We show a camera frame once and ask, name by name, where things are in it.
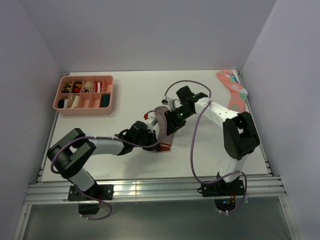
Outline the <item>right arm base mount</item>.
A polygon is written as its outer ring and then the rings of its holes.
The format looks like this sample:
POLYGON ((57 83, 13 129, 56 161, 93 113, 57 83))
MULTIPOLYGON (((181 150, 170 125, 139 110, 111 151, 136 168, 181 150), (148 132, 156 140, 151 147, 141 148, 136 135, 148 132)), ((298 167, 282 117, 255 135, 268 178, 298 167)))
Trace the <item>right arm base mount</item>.
POLYGON ((246 193, 246 189, 243 181, 238 177, 228 183, 224 180, 219 180, 212 184, 201 184, 197 192, 203 197, 225 197, 215 200, 214 203, 218 210, 229 212, 237 206, 236 197, 243 196, 246 193))

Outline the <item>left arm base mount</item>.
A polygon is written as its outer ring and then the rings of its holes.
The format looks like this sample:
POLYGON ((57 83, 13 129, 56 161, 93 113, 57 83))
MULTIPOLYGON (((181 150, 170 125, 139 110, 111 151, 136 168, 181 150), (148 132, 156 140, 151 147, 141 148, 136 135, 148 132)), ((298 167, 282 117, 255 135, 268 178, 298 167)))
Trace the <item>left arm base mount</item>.
POLYGON ((78 213, 88 220, 102 220, 109 217, 113 207, 106 201, 113 199, 113 184, 95 183, 87 191, 80 190, 76 185, 69 188, 67 200, 78 202, 78 213))

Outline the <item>taupe sock red striped cuff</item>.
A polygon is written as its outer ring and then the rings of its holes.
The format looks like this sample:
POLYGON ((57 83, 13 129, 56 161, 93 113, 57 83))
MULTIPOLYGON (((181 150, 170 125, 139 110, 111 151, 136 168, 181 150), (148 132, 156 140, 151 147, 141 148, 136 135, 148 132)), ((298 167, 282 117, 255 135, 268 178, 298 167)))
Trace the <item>taupe sock red striped cuff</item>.
POLYGON ((162 118, 161 114, 164 114, 168 108, 165 105, 160 105, 154 109, 156 111, 155 117, 158 122, 158 137, 157 140, 159 141, 162 137, 159 145, 156 149, 157 152, 167 152, 171 149, 173 141, 174 141, 174 134, 167 135, 165 121, 162 118))

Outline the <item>dark green patterned sock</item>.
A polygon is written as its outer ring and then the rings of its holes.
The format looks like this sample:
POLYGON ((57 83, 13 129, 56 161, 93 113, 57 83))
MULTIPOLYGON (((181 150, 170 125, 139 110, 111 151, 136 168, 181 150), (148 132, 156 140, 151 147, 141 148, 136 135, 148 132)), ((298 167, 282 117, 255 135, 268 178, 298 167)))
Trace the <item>dark green patterned sock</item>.
POLYGON ((111 95, 110 94, 102 94, 101 95, 101 108, 107 108, 110 105, 111 102, 111 95))

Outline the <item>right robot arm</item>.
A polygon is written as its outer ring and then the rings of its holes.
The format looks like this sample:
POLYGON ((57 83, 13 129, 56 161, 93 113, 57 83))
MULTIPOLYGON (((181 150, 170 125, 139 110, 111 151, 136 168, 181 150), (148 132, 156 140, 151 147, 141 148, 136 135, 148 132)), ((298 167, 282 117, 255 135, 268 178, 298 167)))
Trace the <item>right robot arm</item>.
POLYGON ((190 149, 190 165, 193 176, 201 184, 216 184, 217 191, 222 195, 229 194, 234 188, 234 181, 239 179, 243 165, 255 149, 260 145, 260 139, 252 118, 247 112, 230 110, 214 101, 210 96, 200 92, 193 93, 188 86, 180 88, 176 95, 180 107, 175 107, 174 99, 164 96, 161 103, 168 107, 164 113, 166 118, 166 135, 169 136, 185 126, 186 119, 197 114, 198 118, 192 134, 190 149), (193 152, 196 132, 200 118, 204 116, 223 132, 223 144, 226 158, 217 173, 217 179, 211 182, 201 181, 195 173, 193 152))

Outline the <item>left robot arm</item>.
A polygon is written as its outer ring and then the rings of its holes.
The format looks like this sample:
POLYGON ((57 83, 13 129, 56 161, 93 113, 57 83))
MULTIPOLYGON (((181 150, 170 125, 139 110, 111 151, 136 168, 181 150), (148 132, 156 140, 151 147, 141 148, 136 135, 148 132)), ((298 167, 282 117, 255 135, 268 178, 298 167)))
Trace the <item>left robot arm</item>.
POLYGON ((142 147, 146 151, 157 150, 160 147, 154 130, 157 123, 154 117, 136 121, 129 129, 111 137, 88 136, 80 128, 75 128, 47 151, 51 171, 74 184, 82 197, 91 200, 101 190, 84 169, 88 159, 92 155, 123 156, 135 147, 142 147))

